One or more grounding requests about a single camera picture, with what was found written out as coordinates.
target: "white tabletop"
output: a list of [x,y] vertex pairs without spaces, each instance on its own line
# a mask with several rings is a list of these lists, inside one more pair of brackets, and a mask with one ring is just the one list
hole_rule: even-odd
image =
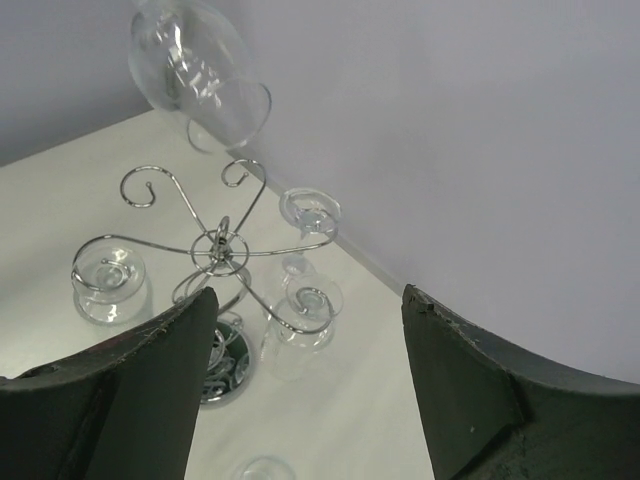
[[[144,182],[153,181],[156,205],[127,206],[118,189],[128,170],[157,164],[172,171],[214,228],[223,215],[237,222],[259,187],[254,177],[236,189],[225,187],[220,172],[229,161],[222,151],[193,152],[152,112],[0,169],[0,375],[17,376],[122,329],[93,326],[75,311],[70,264],[86,240],[120,233],[188,248],[199,234],[162,175],[141,174],[131,184],[131,196],[144,201]],[[255,250],[286,248],[297,238],[270,190],[243,236]],[[135,248],[145,258],[160,312],[193,266],[182,255]],[[302,380],[281,382],[258,365],[240,397],[201,409],[186,478],[228,478],[238,464],[261,454],[284,458],[302,480],[433,478],[400,298],[335,244],[309,258],[344,292],[334,341]],[[251,259],[256,289],[271,262]],[[213,284],[222,301],[236,285],[234,279]],[[244,316],[257,351],[266,325],[259,307],[247,297],[234,310]]]

